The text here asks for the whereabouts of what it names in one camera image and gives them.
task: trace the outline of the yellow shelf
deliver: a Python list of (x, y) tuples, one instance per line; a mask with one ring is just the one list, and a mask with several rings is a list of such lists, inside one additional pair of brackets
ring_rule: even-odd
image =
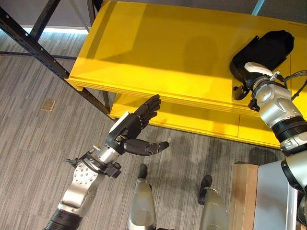
[[(145, 101), (141, 97), (117, 94), (110, 115), (115, 118), (125, 111), (132, 113)], [(151, 119), (150, 124), (279, 148), (279, 142), (264, 122), (250, 116), (162, 102), (158, 116)]]
[[(229, 63), (255, 35), (289, 30), (290, 25), (232, 12), (106, 2), (68, 82), (79, 90), (144, 98), (158, 93), (165, 102), (258, 116), (247, 107), (250, 95), (232, 99), (232, 86), (240, 83)], [(290, 74), (290, 58), (278, 70)]]
[[(239, 86), (232, 57), (256, 35), (287, 30), (294, 50), (278, 67), (287, 76), (307, 69), (307, 25), (273, 18), (187, 7), (105, 2), (67, 81), (118, 94), (111, 116), (133, 112), (160, 94), (151, 124), (278, 148), (273, 133), (247, 105), (234, 101)], [(306, 78), (288, 84), (292, 94)], [(307, 116), (307, 88), (295, 99)]]

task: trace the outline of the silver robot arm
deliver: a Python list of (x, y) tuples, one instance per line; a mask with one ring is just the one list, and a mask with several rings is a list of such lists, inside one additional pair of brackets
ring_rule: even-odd
[[(293, 104), (291, 92), (275, 82), (276, 78), (285, 80), (279, 72), (271, 73), (266, 67), (252, 62), (247, 63), (245, 69), (252, 74), (259, 74), (250, 89), (253, 93), (249, 107), (259, 112), (261, 119), (280, 142), (285, 155), (281, 163), (282, 170), (289, 184), (305, 194), (298, 209), (298, 219), (306, 225), (307, 122)], [(298, 76), (302, 76), (302, 73), (306, 74), (307, 71), (300, 71)]]
[(73, 180), (64, 193), (57, 211), (45, 227), (46, 230), (75, 230), (79, 227), (95, 199), (104, 176), (117, 178), (121, 173), (121, 166), (116, 162), (120, 155), (129, 152), (150, 156), (169, 146), (168, 142), (150, 144), (136, 139), (149, 120), (157, 115), (160, 103), (159, 95), (155, 95), (134, 113), (126, 112), (110, 129), (103, 147), (93, 146), (92, 150), (79, 159), (67, 160), (75, 168)]

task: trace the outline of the metal rack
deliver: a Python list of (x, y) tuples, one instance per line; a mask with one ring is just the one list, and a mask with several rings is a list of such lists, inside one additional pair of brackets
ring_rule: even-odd
[[(46, 27), (49, 19), (51, 18), (54, 10), (58, 6), (60, 0), (49, 0), (40, 16), (38, 17), (33, 29), (30, 33), (25, 31), (2, 7), (0, 7), (0, 28), (12, 39), (14, 39), (19, 45), (21, 45), (29, 53), (18, 52), (1, 52), (3, 55), (26, 55), (33, 56), (40, 61), (44, 66), (51, 70), (55, 75), (68, 84), (72, 89), (79, 93), (88, 102), (94, 105), (97, 109), (103, 112), (109, 117), (110, 104), (109, 97), (106, 91), (103, 91), (103, 97), (105, 104), (103, 105), (97, 98), (95, 98), (87, 89), (83, 88), (82, 91), (78, 91), (66, 82), (70, 73), (60, 65), (56, 58), (63, 59), (76, 59), (75, 57), (68, 56), (52, 56), (49, 54), (39, 43), (38, 40), (42, 35), (44, 28)], [(90, 23), (93, 24), (95, 20), (95, 8), (100, 10), (102, 0), (87, 0), (87, 6), (89, 11)]]

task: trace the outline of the black cable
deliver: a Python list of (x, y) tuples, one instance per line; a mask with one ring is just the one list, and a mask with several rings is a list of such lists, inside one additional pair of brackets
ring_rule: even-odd
[[(284, 83), (284, 86), (286, 89), (288, 89), (287, 86), (287, 81), (292, 79), (292, 78), (296, 78), (296, 77), (300, 77), (300, 76), (307, 76), (307, 70), (301, 70), (298, 71), (294, 74), (291, 74), (285, 78), (283, 78), (281, 75), (278, 76), (278, 80), (280, 80), (281, 82)], [(299, 94), (302, 92), (302, 90), (307, 86), (307, 80), (305, 81), (305, 83), (303, 84), (303, 86), (301, 88), (299, 88), (299, 90), (291, 97), (291, 101), (293, 101), (296, 97), (299, 96)]]
[(306, 85), (307, 85), (307, 80), (305, 81), (304, 85), (291, 97), (291, 101), (293, 101), (294, 98), (299, 96), (299, 94), (302, 92), (302, 90), (305, 88)]

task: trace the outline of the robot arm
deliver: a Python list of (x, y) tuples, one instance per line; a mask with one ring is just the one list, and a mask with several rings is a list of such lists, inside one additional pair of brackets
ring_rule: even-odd
[[(307, 70), (285, 79), (278, 71), (272, 73), (291, 52), (293, 42), (294, 38), (286, 31), (268, 32), (261, 39), (254, 39), (236, 54), (230, 69), (243, 83), (242, 86), (234, 88), (235, 100), (243, 99), (252, 91), (249, 108), (259, 112), (261, 119), (279, 140), (281, 151), (285, 155), (285, 160), (281, 163), (282, 170), (289, 184), (305, 193), (300, 205), (303, 207), (307, 194), (307, 122), (293, 104), (293, 97), (286, 84), (282, 85), (275, 80), (285, 82), (287, 79), (306, 75)], [(299, 215), (299, 220), (306, 225), (307, 207), (303, 212)]]
[(79, 159), (67, 160), (75, 167), (73, 180), (60, 201), (57, 211), (45, 227), (46, 230), (77, 229), (95, 199), (98, 186), (107, 175), (117, 178), (120, 164), (117, 158), (129, 152), (150, 156), (166, 149), (168, 142), (150, 144), (136, 139), (149, 120), (157, 116), (161, 100), (151, 97), (135, 113), (126, 112), (110, 129), (103, 147), (88, 151)]

